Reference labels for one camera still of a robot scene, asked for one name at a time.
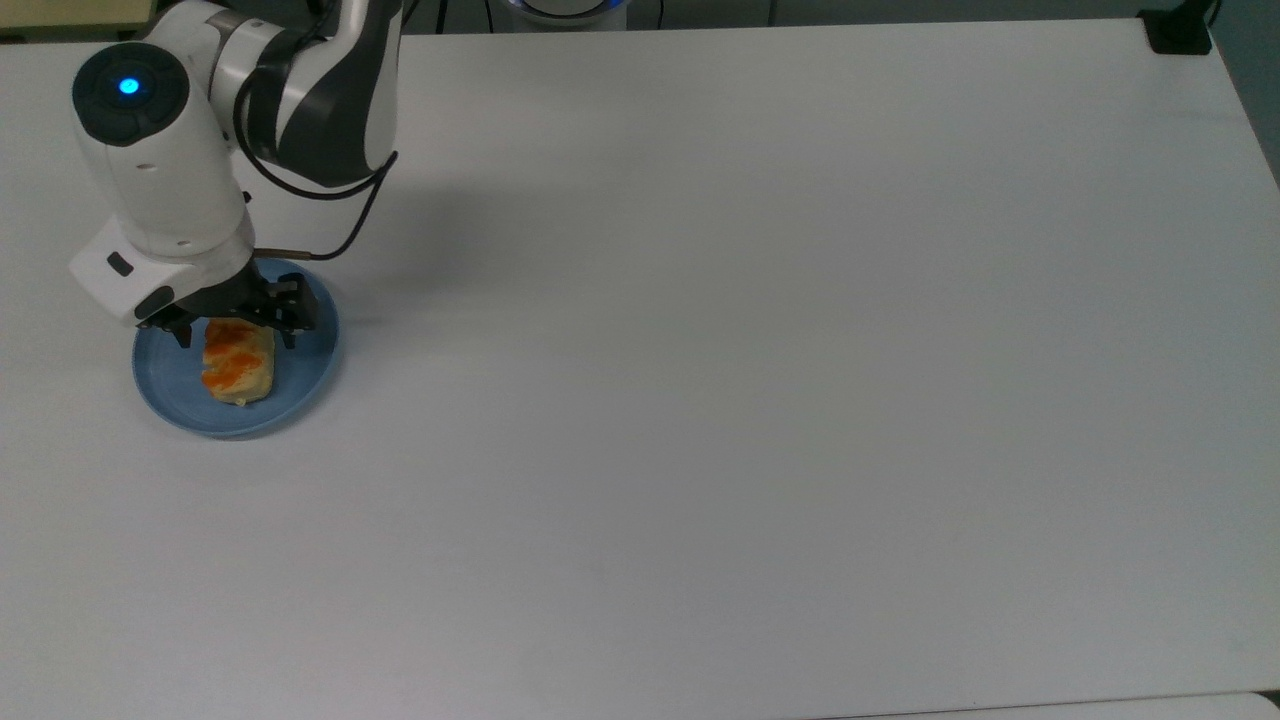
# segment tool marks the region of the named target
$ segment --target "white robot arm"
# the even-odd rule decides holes
[[[183,347],[200,316],[273,327],[292,347],[315,299],[301,274],[259,274],[230,152],[324,187],[360,183],[339,196],[380,182],[399,29],[401,0],[346,0],[328,41],[186,0],[90,58],[72,88],[76,132],[113,215],[72,260],[76,278],[122,322]]]

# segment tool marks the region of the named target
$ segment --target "black cable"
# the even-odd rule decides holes
[[[360,210],[360,217],[356,218],[356,224],[352,225],[351,233],[347,234],[347,240],[338,246],[338,250],[333,252],[307,252],[306,250],[278,250],[275,247],[259,247],[253,250],[253,258],[283,258],[287,260],[333,260],[334,258],[342,255],[351,247],[351,243],[356,242],[356,236],[360,234],[360,229],[365,227],[365,219],[369,218],[369,211],[374,208],[374,200],[378,200],[378,191],[383,188],[383,179],[387,178],[387,170],[396,164],[396,158],[398,152],[392,152],[387,163],[374,174],[378,182],[374,183],[374,188],[369,191],[369,197],[365,199],[365,206]]]
[[[408,10],[404,10],[404,19],[401,20],[401,27],[404,27],[404,26],[408,24],[408,19],[413,17],[413,10],[417,9],[417,4],[421,3],[421,1],[422,0],[413,0],[412,3],[410,3]]]
[[[440,9],[435,12],[435,35],[444,35],[444,15],[449,13],[449,0],[440,0]]]
[[[356,241],[356,236],[360,234],[360,228],[362,228],[365,224],[365,218],[369,217],[369,211],[374,206],[374,200],[378,199],[378,191],[381,190],[383,181],[387,179],[387,173],[389,173],[392,165],[396,164],[396,160],[399,158],[399,152],[392,152],[390,156],[387,158],[387,161],[383,163],[383,167],[378,168],[374,172],[374,174],[369,176],[358,184],[348,187],[347,190],[339,190],[337,192],[312,192],[310,190],[302,190],[301,187],[294,187],[289,184],[288,182],[278,178],[275,174],[273,174],[270,170],[266,169],[262,161],[259,160],[256,155],[253,155],[253,151],[248,146],[248,138],[244,136],[244,126],[243,126],[244,100],[248,97],[248,91],[253,86],[253,81],[256,78],[257,78],[257,70],[251,72],[248,77],[244,78],[244,85],[242,85],[239,91],[236,94],[236,102],[232,105],[232,129],[236,131],[236,142],[239,145],[241,152],[244,154],[244,158],[248,159],[251,165],[253,165],[253,169],[261,173],[262,177],[265,177],[266,179],[271,181],[271,183],[275,184],[276,187],[283,188],[300,197],[306,197],[308,200],[343,200],[346,197],[352,197],[370,187],[372,187],[372,191],[370,191],[369,197],[365,200],[365,208],[360,211],[360,218],[356,220],[355,227],[352,227],[351,234],[348,234],[347,240],[343,241],[340,246],[338,246],[338,250],[334,250],[333,252],[315,254],[315,252],[307,252],[305,250],[276,250],[276,249],[264,247],[255,250],[253,256],[288,258],[291,260],[333,260],[334,258],[346,252],[347,249],[351,247],[351,243]]]

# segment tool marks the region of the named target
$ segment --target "food item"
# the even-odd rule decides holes
[[[200,382],[214,400],[243,407],[266,397],[275,370],[275,331],[238,318],[210,318],[205,366]]]

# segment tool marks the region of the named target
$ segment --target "blue plate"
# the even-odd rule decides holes
[[[140,329],[133,340],[133,382],[142,400],[169,423],[207,437],[237,437],[274,428],[315,400],[333,372],[338,348],[338,310],[333,297],[315,275],[285,260],[257,260],[268,281],[285,273],[302,273],[320,306],[316,329],[298,336],[287,350],[275,338],[275,378],[271,392],[243,407],[214,400],[200,382],[204,370],[205,325],[191,324],[191,347],[183,350],[172,334]]]

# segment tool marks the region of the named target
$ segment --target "orange sauce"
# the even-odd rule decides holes
[[[219,348],[220,352],[230,350],[233,348]],[[205,387],[209,389],[221,392],[239,382],[244,377],[244,373],[255,370],[261,365],[261,357],[237,350],[229,357],[220,359],[216,366],[201,373],[200,382],[205,383]]]
[[[200,374],[200,382],[214,392],[234,386],[244,373],[262,366],[262,359],[247,352],[257,331],[238,323],[210,323],[205,329],[205,356],[212,365]]]

